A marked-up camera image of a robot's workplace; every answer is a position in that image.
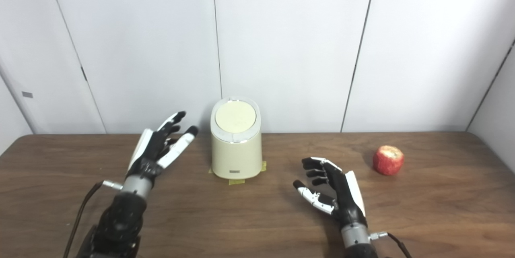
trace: black cable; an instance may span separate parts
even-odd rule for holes
[[[63,258],[68,258],[68,253],[70,252],[70,248],[72,247],[73,238],[75,237],[75,232],[77,232],[77,227],[79,227],[80,218],[82,216],[82,211],[84,211],[84,207],[90,197],[95,194],[95,192],[102,186],[102,182],[96,183],[93,185],[91,190],[84,197],[84,201],[82,201],[82,205],[80,205],[79,212],[77,212],[77,218],[75,218],[75,223],[72,228],[72,232],[70,233],[70,238],[68,239],[68,244],[66,244],[66,249],[64,249]]]
[[[404,256],[406,256],[406,258],[412,258],[412,256],[408,252],[408,249],[406,249],[404,243],[402,243],[399,239],[397,239],[396,236],[393,236],[390,233],[388,233],[388,237],[392,238],[397,243],[397,246],[401,249],[402,253],[404,253]]]

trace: robotic hand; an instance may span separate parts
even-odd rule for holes
[[[356,177],[353,171],[342,173],[342,169],[328,159],[308,157],[302,159],[302,165],[308,170],[306,175],[314,178],[314,186],[327,183],[336,192],[336,199],[307,188],[301,181],[293,185],[311,205],[318,210],[332,215],[340,224],[344,240],[345,258],[377,258],[377,252],[371,240],[388,236],[386,232],[368,234],[365,207]]]
[[[147,197],[155,179],[193,141],[198,133],[191,126],[178,139],[169,135],[178,132],[176,124],[186,115],[185,111],[173,114],[153,131],[145,129],[132,155],[123,185],[103,181],[97,188],[106,185],[119,190],[113,203],[105,210],[97,225],[94,225],[84,239],[77,258],[134,258],[138,252],[143,225],[143,212],[147,207]],[[80,220],[83,206],[96,191],[94,187],[86,196],[68,241],[64,257],[68,256],[73,235]]]

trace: robotic finger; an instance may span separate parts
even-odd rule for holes
[[[307,157],[305,159],[302,159],[302,167],[306,170],[308,169],[315,169],[315,170],[324,170],[324,164],[328,164],[332,166],[334,169],[342,172],[342,169],[339,168],[337,165],[335,165],[332,161],[329,159],[324,159],[323,157]]]
[[[299,194],[306,199],[306,201],[311,203],[313,207],[316,207],[318,210],[321,210],[326,214],[331,214],[333,212],[334,198],[309,189],[299,180],[294,181],[293,186],[297,189]]]
[[[179,122],[181,122],[181,120],[182,120],[182,118],[184,118],[184,116],[186,116],[186,111],[179,111],[177,113],[174,113],[169,118],[167,118],[163,122],[163,124],[161,124],[161,126],[159,126],[158,131],[160,131],[167,123],[171,123],[172,125],[178,124]]]
[[[191,126],[184,132],[184,134],[177,139],[177,141],[168,146],[168,152],[159,159],[157,164],[162,168],[167,168],[182,152],[188,147],[188,145],[197,136],[198,129],[195,126]]]

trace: yellow tape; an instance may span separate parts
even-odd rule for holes
[[[244,184],[245,180],[229,180],[229,185]]]

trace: red apple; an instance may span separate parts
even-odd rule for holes
[[[394,175],[404,164],[404,154],[395,146],[384,145],[374,154],[374,169],[384,175]]]

